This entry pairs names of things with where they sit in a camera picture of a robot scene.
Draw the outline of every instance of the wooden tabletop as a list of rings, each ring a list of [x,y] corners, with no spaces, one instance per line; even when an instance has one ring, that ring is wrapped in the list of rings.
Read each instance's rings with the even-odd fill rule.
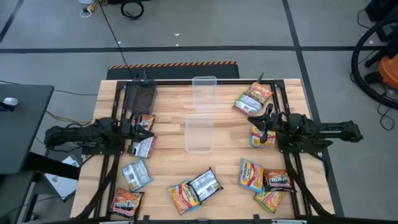
[[[111,116],[116,83],[117,81],[101,82],[94,119]],[[195,113],[192,103],[192,86],[158,85],[153,112],[156,117],[152,128],[157,141],[152,157],[145,160],[153,181],[141,189],[145,195],[142,199],[139,219],[142,219],[144,215],[149,215],[151,220],[252,219],[253,214],[259,214],[260,218],[294,218],[289,194],[285,195],[276,213],[271,214],[254,201],[253,191],[238,185],[240,158],[252,160],[265,168],[285,169],[283,155],[278,149],[256,149],[250,146],[251,124],[244,114],[232,109],[235,99],[248,87],[249,85],[217,86],[218,110],[209,114],[213,117],[214,150],[210,154],[198,155],[189,154],[185,150],[185,117]],[[309,116],[301,81],[286,79],[285,89],[291,113]],[[279,104],[283,105],[280,91],[277,91],[277,94]],[[308,154],[301,154],[301,159],[307,187],[326,210],[334,213],[323,164]],[[121,156],[116,189],[128,189],[121,168],[135,160],[137,158],[127,153]],[[71,217],[78,215],[96,192],[102,162],[103,156],[98,155],[81,168]],[[193,179],[209,167],[213,169],[224,189],[204,201],[201,207],[179,215],[167,189],[185,179]],[[108,190],[109,188],[103,195],[101,216],[106,213]],[[304,214],[300,192],[297,197],[300,213]],[[123,218],[113,215],[112,219]]]

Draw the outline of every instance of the plastic storage bin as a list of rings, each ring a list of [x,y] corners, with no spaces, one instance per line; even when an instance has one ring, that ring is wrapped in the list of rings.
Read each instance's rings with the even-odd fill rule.
[[[214,76],[192,79],[193,106],[197,113],[215,112],[218,107],[217,78]]]
[[[185,118],[185,150],[192,154],[208,154],[213,150],[213,118],[190,114]]]

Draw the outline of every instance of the ramen packet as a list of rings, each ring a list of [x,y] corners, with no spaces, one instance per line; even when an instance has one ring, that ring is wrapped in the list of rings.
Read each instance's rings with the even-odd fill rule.
[[[143,192],[130,193],[124,189],[117,189],[114,193],[111,213],[137,220]]]
[[[142,119],[139,124],[145,130],[150,131],[152,129],[152,126],[154,125],[155,115],[142,114],[141,117],[142,117]],[[132,120],[131,125],[134,126],[135,124],[136,124],[136,121]]]
[[[143,159],[139,159],[136,162],[124,166],[122,171],[130,185],[130,192],[135,192],[152,181]]]
[[[294,192],[286,170],[264,169],[264,190],[268,192]]]
[[[286,192],[267,192],[263,190],[257,193],[254,200],[266,211],[275,213],[280,201]]]
[[[150,158],[155,148],[156,138],[154,136],[144,139],[141,142],[133,142],[128,149],[128,153],[135,157]]]
[[[258,130],[255,126],[251,127],[251,137],[250,137],[250,145],[253,147],[258,147],[262,149],[274,149],[276,142],[276,132],[268,131],[267,141],[261,143],[262,131]]]
[[[270,90],[260,84],[262,76],[263,74],[234,103],[235,108],[248,116],[254,116],[272,95]]]
[[[194,191],[199,196],[200,202],[206,200],[217,191],[223,190],[223,187],[218,183],[211,168],[209,168],[204,174],[200,174],[188,184],[193,187]]]
[[[247,159],[241,159],[239,173],[239,184],[257,193],[262,192],[264,169],[261,165],[255,164]]]
[[[170,197],[180,215],[201,205],[199,196],[188,181],[184,180],[181,184],[169,188]]]

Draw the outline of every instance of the black desk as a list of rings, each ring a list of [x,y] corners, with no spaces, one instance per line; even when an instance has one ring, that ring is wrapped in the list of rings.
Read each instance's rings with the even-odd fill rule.
[[[0,217],[24,204],[35,170],[79,174],[76,167],[30,152],[53,90],[49,85],[0,85],[1,101],[19,100],[13,112],[0,111]],[[21,207],[10,213],[9,222],[15,223],[20,212]]]

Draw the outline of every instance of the black metal frame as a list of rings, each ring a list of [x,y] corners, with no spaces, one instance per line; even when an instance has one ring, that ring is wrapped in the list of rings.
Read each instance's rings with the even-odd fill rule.
[[[157,85],[191,85],[192,81],[191,80],[156,80]],[[218,80],[218,85],[250,85],[253,82],[257,80],[255,79],[231,79],[231,80]],[[115,92],[115,97],[114,97],[114,103],[113,103],[113,110],[112,110],[112,118],[116,118],[116,113],[119,107],[119,100],[120,100],[120,94],[121,90],[125,88],[125,95],[124,95],[124,101],[123,101],[123,109],[122,109],[122,114],[121,117],[126,116],[126,95],[128,92],[129,87],[131,86],[132,82],[127,82],[127,81],[118,81],[118,84],[116,85],[116,92]],[[286,114],[290,113],[290,107],[289,107],[289,102],[287,101],[287,94],[286,94],[286,89],[285,89],[285,83],[283,80],[262,80],[261,84],[263,85],[270,85],[271,90],[274,92],[272,95],[272,99],[274,100],[274,108],[277,113],[280,113],[280,105],[279,105],[279,99],[277,95],[277,88],[280,89],[281,95],[282,95],[282,101],[284,104],[284,111]],[[299,175],[299,177],[302,179],[302,181],[305,183],[304,175],[303,175],[303,167],[302,163],[300,160],[300,155],[299,154],[294,154],[294,159],[296,163],[296,170]],[[119,159],[120,155],[115,155],[114,160],[117,162],[117,166],[119,165]],[[108,170],[108,163],[109,163],[109,155],[105,155],[103,159],[103,165],[102,165],[102,170],[101,170],[101,176],[99,180],[99,186],[103,184],[104,179],[106,177],[106,173]],[[110,188],[109,188],[109,195],[108,195],[108,201],[106,205],[106,218],[110,220],[111,213],[109,211],[109,206],[111,205],[111,200],[114,197],[114,189],[116,185],[116,177],[117,177],[117,172],[118,170],[115,170],[115,173],[110,174],[113,176],[112,181],[110,183]],[[292,206],[294,210],[294,216],[295,218],[299,218],[301,216],[300,209],[299,209],[299,203],[297,199],[297,194],[291,193],[292,196]],[[312,216],[311,213],[311,206],[307,200],[307,198],[302,195],[303,197],[303,203],[305,207],[305,214],[307,216]],[[95,212],[94,212],[94,218],[100,218],[100,210],[101,210],[101,203],[102,199],[99,200],[95,207]],[[254,214],[253,215],[253,220],[212,220],[216,221],[217,223],[270,223],[271,220],[261,220],[259,218],[259,215]],[[167,223],[190,223],[190,222],[204,222],[207,223],[207,220],[167,220]],[[136,221],[136,223],[149,223],[149,216],[144,215],[143,220]]]

